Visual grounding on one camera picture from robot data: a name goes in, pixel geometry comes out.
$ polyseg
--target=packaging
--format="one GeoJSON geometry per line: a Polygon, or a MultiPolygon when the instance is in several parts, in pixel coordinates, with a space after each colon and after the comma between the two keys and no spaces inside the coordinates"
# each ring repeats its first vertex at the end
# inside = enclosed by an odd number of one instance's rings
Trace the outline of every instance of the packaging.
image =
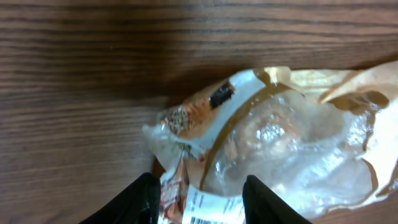
{"type": "Polygon", "coordinates": [[[384,200],[398,186],[397,70],[245,70],[159,113],[142,127],[166,170],[159,223],[242,223],[249,174],[308,219],[384,200]]]}

